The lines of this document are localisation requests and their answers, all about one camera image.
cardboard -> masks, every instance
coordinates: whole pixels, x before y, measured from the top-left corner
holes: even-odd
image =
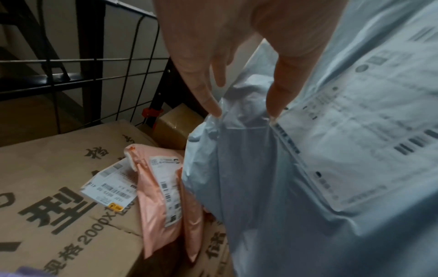
[[[204,118],[181,104],[157,119],[152,138],[163,148],[184,150],[188,135],[203,121]]]
[[[174,277],[234,277],[225,227],[212,215],[207,215],[197,260],[183,262]]]
[[[79,192],[132,143],[156,146],[117,121],[0,148],[0,270],[29,266],[61,277],[135,272],[143,260],[137,200],[116,213]]]

plastic mailer bag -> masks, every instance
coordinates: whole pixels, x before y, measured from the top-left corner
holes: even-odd
[[[238,277],[438,274],[438,3],[351,1],[299,97],[266,114],[263,42],[190,135],[182,179]]]
[[[125,156],[138,172],[145,258],[183,233],[187,255],[194,261],[202,243],[203,209],[181,184],[183,157],[174,150],[141,144],[128,146]]]

cardboard box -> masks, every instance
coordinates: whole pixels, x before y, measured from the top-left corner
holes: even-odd
[[[0,148],[0,270],[29,266],[61,277],[133,273],[143,260],[137,200],[116,213],[79,192],[131,143],[155,145],[117,121]],[[165,275],[157,270],[148,276]]]
[[[233,276],[225,227],[209,214],[204,224],[203,243],[198,258],[194,264],[183,262],[174,277]]]
[[[163,148],[184,150],[188,135],[203,121],[204,118],[181,104],[157,119],[152,138]]]

metal grid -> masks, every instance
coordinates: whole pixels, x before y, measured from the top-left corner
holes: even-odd
[[[43,12],[43,0],[37,0],[38,21],[36,21],[35,17],[33,17],[33,14],[30,12],[30,10],[27,7],[24,0],[0,0],[0,2],[9,11],[8,14],[1,15],[2,16],[2,17],[0,17],[1,24],[17,25],[23,35],[26,32],[30,32],[30,31],[33,31],[33,35],[35,35],[35,32],[36,32],[36,35],[38,35],[38,31],[39,31],[39,34],[41,35],[41,38],[31,37],[28,39],[27,37],[25,37],[26,40],[28,41],[28,43],[30,44],[31,48],[33,49],[34,53],[36,54],[36,56],[39,59],[36,59],[36,60],[7,60],[7,61],[0,61],[0,64],[4,64],[4,63],[25,63],[25,64],[38,63],[38,64],[41,64],[41,66],[46,74],[46,75],[40,75],[40,76],[29,76],[25,79],[22,78],[22,79],[18,79],[18,80],[10,80],[10,79],[0,80],[0,101],[51,93],[52,99],[53,99],[53,107],[54,107],[54,114],[55,114],[55,118],[56,118],[56,125],[57,125],[58,134],[61,134],[62,132],[61,132],[60,119],[59,119],[57,93],[56,92],[60,92],[62,90],[67,90],[67,89],[83,88],[85,85],[96,84],[97,82],[102,82],[105,80],[124,78],[123,89],[121,91],[117,112],[114,112],[114,113],[112,113],[108,116],[105,116],[105,117],[100,117],[100,105],[101,105],[101,98],[100,98],[100,101],[95,102],[90,107],[91,109],[96,108],[99,110],[99,118],[95,118],[95,119],[91,118],[90,121],[87,122],[86,124],[76,128],[74,130],[70,130],[68,132],[75,131],[75,130],[89,127],[89,126],[93,126],[96,124],[100,124],[101,120],[106,119],[106,118],[110,118],[114,115],[115,115],[115,120],[118,120],[119,114],[121,112],[130,110],[130,109],[133,109],[132,115],[130,117],[130,122],[132,122],[137,107],[152,102],[152,100],[150,100],[150,101],[139,104],[141,93],[142,93],[142,90],[144,88],[148,74],[164,72],[164,70],[150,72],[149,70],[151,67],[152,60],[168,60],[168,58],[166,58],[166,57],[162,57],[162,58],[154,58],[153,57],[154,52],[155,52],[156,42],[157,42],[158,35],[160,32],[160,27],[158,25],[158,22],[157,22],[157,31],[156,31],[156,35],[155,35],[155,40],[154,40],[154,44],[152,47],[152,52],[150,54],[150,57],[133,58],[133,54],[134,54],[134,49],[136,47],[136,41],[137,41],[138,31],[139,31],[140,25],[145,18],[147,18],[148,20],[156,21],[156,16],[153,13],[138,9],[134,6],[120,2],[118,0],[89,0],[89,1],[87,1],[87,3],[85,5],[89,9],[91,9],[92,14],[95,12],[97,5],[104,3],[105,5],[110,5],[110,6],[113,6],[113,7],[119,8],[119,9],[123,9],[127,12],[134,13],[134,14],[141,16],[137,22],[137,25],[136,25],[136,31],[135,31],[135,35],[133,38],[129,58],[98,58],[98,55],[97,55],[98,52],[96,51],[96,48],[98,47],[97,42],[96,42],[96,38],[99,36],[94,34],[93,35],[93,44],[92,44],[93,45],[92,47],[94,47],[94,51],[92,51],[94,53],[93,58],[59,59],[57,57],[54,49],[50,45],[50,42],[46,36],[46,25],[45,25],[45,21],[44,21],[44,12]],[[17,21],[17,20],[20,20],[17,17],[26,18],[27,22],[22,23],[20,21]],[[92,27],[92,29],[95,31],[97,29],[96,26],[98,25],[97,17],[93,21],[94,21],[94,26]],[[138,60],[148,61],[146,71],[142,72],[142,73],[129,74],[131,62],[138,61]],[[99,65],[98,63],[115,62],[115,61],[128,61],[128,67],[127,67],[125,75],[105,77],[105,78],[98,77],[99,74],[100,74],[100,76],[102,75],[102,72],[99,73],[97,70],[98,65]],[[91,66],[92,76],[90,76],[89,74],[87,74],[87,76],[85,76],[82,73],[82,70],[81,70],[81,73],[68,73],[65,70],[65,68],[63,67],[63,63],[91,63],[92,64],[92,66]],[[168,68],[169,64],[172,64],[172,62],[170,60],[168,61],[167,68]],[[53,70],[52,70],[53,68],[61,68],[63,73],[55,73],[54,74]],[[126,89],[126,83],[127,83],[128,77],[140,76],[140,75],[144,75],[144,78],[143,78],[143,82],[141,85],[141,89],[140,89],[138,96],[137,96],[136,104],[130,108],[121,110],[121,105],[122,105],[123,97],[125,95],[125,89]],[[137,123],[136,126],[143,124],[145,122],[146,122],[146,119],[144,119],[140,123]]]

wall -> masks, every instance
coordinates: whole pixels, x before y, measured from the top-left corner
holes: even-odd
[[[124,0],[125,3],[134,5],[138,8],[153,11],[150,0]],[[26,0],[30,9],[37,17],[37,1]],[[61,59],[79,58],[78,48],[78,30],[76,26],[76,11],[74,0],[44,0],[44,15],[47,28],[47,36],[53,45],[55,51]],[[104,30],[104,58],[125,58],[129,57],[132,41],[135,33],[136,24],[140,16],[117,9],[107,5],[105,15]],[[134,51],[134,58],[149,57],[152,52],[153,43],[157,30],[157,22],[145,18],[139,29],[139,36]],[[5,27],[5,33],[8,41],[7,49],[20,59],[36,59],[32,50],[14,26]],[[227,68],[227,84],[224,88],[218,88],[213,84],[213,94],[220,98],[226,91],[226,88],[237,77],[237,74],[243,68],[249,57],[261,41],[261,37],[255,36],[247,43],[242,45],[235,56],[235,61]],[[154,57],[169,57],[164,46],[161,36],[159,36]],[[146,71],[148,61],[133,61],[129,74],[142,73]],[[150,71],[163,70],[166,60],[153,61]],[[65,63],[67,71],[80,72],[79,63]],[[103,77],[125,75],[128,62],[104,62]],[[42,74],[41,66],[33,64],[31,67]],[[139,103],[152,100],[162,73],[149,74],[146,78],[145,86],[141,93]],[[121,109],[134,106],[139,95],[141,84],[144,76],[129,77]],[[106,80],[102,87],[102,107],[101,116],[105,117],[117,111],[121,91],[123,88],[123,78]],[[65,93],[82,105],[82,90],[72,89]],[[142,121],[141,111],[148,107],[149,104],[137,107],[133,123],[137,124]],[[128,110],[120,114],[119,118],[129,120],[133,110]],[[104,120],[104,122],[115,120],[115,115]]]

